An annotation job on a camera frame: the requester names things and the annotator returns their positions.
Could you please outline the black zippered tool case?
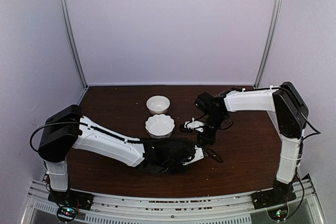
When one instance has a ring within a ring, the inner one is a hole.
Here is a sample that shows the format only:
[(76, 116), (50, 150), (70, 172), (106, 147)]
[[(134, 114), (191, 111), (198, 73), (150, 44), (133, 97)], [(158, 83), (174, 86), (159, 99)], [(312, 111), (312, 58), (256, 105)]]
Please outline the black zippered tool case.
[(195, 145), (203, 148), (207, 152), (207, 156), (205, 158), (209, 157), (220, 164), (224, 162), (223, 158), (208, 146), (199, 145), (198, 143), (186, 138), (176, 138), (174, 141), (177, 143), (177, 148), (174, 149), (172, 154), (169, 154), (169, 161), (172, 163), (169, 165), (169, 168), (167, 168), (167, 172), (170, 174), (185, 173), (189, 170), (191, 164), (183, 166), (182, 163), (187, 161), (187, 159), (195, 153)]

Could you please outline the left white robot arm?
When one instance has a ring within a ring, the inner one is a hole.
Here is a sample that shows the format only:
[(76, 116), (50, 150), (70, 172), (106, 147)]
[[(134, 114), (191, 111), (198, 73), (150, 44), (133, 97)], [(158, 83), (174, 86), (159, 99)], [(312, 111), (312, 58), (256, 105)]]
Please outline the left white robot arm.
[(44, 161), (50, 190), (64, 205), (76, 197), (69, 189), (66, 156), (74, 148), (93, 152), (149, 173), (180, 173), (204, 158), (203, 149), (182, 138), (135, 138), (107, 129), (82, 115), (78, 105), (70, 105), (48, 118), (33, 131), (41, 133), (33, 151)]

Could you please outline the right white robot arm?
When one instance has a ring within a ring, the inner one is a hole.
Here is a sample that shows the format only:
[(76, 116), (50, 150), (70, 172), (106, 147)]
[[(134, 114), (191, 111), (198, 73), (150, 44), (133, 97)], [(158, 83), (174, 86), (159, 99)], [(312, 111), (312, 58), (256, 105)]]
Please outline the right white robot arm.
[(267, 111), (275, 114), (276, 129), (281, 140), (279, 168), (273, 189), (269, 192), (272, 203), (279, 204), (289, 196), (290, 186), (297, 174), (302, 158), (305, 128), (311, 127), (311, 136), (319, 135), (308, 120), (309, 109), (291, 82), (261, 89), (231, 88), (212, 96), (200, 94), (195, 105), (207, 115), (203, 131), (197, 135), (201, 145), (213, 145), (221, 124), (229, 119), (229, 114), (239, 111)]

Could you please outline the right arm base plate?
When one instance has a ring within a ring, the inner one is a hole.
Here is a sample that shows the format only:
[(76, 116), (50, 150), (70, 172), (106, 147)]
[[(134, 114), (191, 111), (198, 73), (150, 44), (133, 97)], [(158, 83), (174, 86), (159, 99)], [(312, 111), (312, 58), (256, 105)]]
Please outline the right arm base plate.
[(286, 202), (297, 199), (297, 196), (294, 192), (289, 192), (286, 195), (277, 195), (274, 189), (270, 189), (253, 193), (251, 199), (254, 209), (257, 210), (285, 204)]

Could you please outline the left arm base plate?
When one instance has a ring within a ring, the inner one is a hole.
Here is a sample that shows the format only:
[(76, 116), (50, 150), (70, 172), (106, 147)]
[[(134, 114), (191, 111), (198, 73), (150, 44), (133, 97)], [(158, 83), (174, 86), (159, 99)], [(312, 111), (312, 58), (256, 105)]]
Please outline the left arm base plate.
[(52, 191), (48, 195), (48, 200), (59, 205), (90, 210), (93, 203), (93, 194), (75, 190), (67, 192)]

